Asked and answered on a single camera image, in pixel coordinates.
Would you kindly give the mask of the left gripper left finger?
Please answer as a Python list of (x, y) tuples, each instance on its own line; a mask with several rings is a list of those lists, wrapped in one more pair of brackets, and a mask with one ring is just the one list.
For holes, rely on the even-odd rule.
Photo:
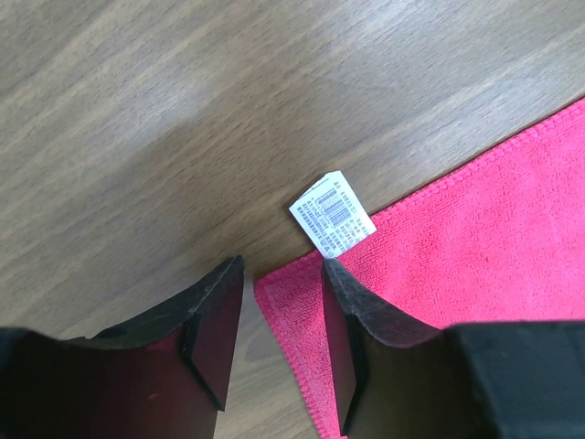
[(95, 337), (1, 331), (4, 438), (210, 438), (226, 407), (244, 261)]

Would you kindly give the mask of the pink microfiber towel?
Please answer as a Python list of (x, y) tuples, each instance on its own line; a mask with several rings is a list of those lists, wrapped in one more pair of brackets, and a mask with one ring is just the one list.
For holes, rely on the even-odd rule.
[(426, 323), (584, 314), (584, 104), (373, 218), (342, 263)]

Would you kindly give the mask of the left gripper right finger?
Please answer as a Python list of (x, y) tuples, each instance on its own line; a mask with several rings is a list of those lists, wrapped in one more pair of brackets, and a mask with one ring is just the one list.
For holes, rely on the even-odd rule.
[(584, 325), (432, 327), (322, 269), (340, 433), (348, 438), (581, 438)]

